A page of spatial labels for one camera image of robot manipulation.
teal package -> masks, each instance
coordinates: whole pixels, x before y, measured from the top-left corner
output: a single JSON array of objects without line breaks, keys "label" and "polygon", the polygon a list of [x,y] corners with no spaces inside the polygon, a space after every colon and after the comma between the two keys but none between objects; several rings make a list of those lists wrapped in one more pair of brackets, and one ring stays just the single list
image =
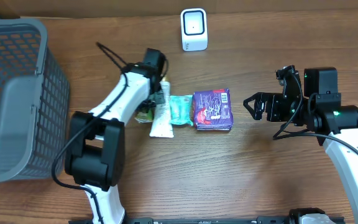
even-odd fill
[{"label": "teal package", "polygon": [[192,105],[192,95],[171,96],[169,105],[171,107],[171,124],[183,125],[193,122],[190,119],[190,109]]}]

gray plastic basket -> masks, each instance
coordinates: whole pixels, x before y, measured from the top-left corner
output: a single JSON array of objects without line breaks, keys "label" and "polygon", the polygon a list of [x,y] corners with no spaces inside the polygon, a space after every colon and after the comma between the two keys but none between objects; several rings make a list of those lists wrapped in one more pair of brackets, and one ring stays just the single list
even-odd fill
[{"label": "gray plastic basket", "polygon": [[0,20],[0,182],[50,177],[66,139],[68,99],[45,26],[36,19]]}]

purple package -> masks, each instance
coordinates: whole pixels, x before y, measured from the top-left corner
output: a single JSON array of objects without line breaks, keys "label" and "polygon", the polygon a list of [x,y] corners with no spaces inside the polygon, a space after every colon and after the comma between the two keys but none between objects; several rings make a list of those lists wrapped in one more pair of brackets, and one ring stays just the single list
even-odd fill
[{"label": "purple package", "polygon": [[197,91],[193,95],[197,130],[225,130],[233,127],[229,89]]}]

barcode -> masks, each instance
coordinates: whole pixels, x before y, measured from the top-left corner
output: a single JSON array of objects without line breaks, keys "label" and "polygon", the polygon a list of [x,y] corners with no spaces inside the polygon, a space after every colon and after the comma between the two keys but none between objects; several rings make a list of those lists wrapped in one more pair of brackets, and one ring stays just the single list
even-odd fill
[{"label": "barcode", "polygon": [[221,97],[222,97],[222,103],[227,103],[227,93],[222,93]]}]

wooden table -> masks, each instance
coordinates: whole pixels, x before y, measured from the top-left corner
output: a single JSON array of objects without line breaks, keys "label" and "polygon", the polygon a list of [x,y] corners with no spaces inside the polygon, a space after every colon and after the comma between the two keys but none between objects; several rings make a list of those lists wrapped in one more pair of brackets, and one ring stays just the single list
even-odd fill
[{"label": "wooden table", "polygon": [[[353,223],[333,163],[315,138],[272,141],[281,124],[254,121],[242,101],[257,91],[281,92],[274,71],[294,64],[333,66],[343,105],[358,106],[358,10],[208,15],[209,45],[181,49],[180,17],[43,20],[49,47],[71,83],[72,111],[88,111],[113,89],[119,70],[95,46],[128,62],[147,47],[170,60],[173,95],[229,88],[229,133],[175,128],[173,139],[150,139],[150,125],[126,128],[126,166],[119,183],[131,217],[254,218],[319,207]],[[66,174],[63,181],[73,183]],[[84,192],[51,180],[0,184],[0,223],[67,223],[91,218]]]}]

